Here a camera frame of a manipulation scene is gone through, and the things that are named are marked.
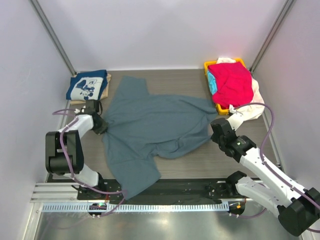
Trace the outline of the grey-blue t shirt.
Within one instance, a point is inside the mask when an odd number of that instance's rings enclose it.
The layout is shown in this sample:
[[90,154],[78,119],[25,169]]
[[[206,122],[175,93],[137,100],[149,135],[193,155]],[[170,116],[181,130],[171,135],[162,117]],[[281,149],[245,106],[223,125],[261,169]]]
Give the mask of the grey-blue t shirt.
[[208,99],[151,94],[145,79],[124,76],[104,115],[108,129],[102,142],[125,198],[160,179],[156,156],[176,159],[208,142],[208,127],[217,115]]

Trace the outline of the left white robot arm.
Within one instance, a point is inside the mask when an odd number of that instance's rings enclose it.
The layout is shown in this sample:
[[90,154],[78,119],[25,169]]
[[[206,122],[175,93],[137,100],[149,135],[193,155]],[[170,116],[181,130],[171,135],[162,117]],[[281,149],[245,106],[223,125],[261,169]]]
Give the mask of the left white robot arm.
[[106,194],[102,175],[85,164],[81,139],[87,132],[102,135],[108,123],[102,118],[102,103],[87,100],[81,109],[57,110],[54,115],[72,116],[63,128],[45,135],[45,168],[48,173],[64,176],[79,184],[78,192],[89,193],[95,200]]

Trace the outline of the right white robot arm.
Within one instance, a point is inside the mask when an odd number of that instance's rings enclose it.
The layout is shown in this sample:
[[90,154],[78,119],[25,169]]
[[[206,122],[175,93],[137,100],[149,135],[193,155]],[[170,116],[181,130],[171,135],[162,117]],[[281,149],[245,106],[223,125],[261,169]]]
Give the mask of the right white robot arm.
[[226,156],[233,158],[262,183],[255,182],[241,171],[231,174],[225,181],[225,192],[231,198],[248,197],[270,211],[282,227],[298,237],[320,219],[320,193],[306,189],[268,160],[250,138],[238,136],[237,129],[244,122],[240,112],[229,118],[211,122],[211,139]]

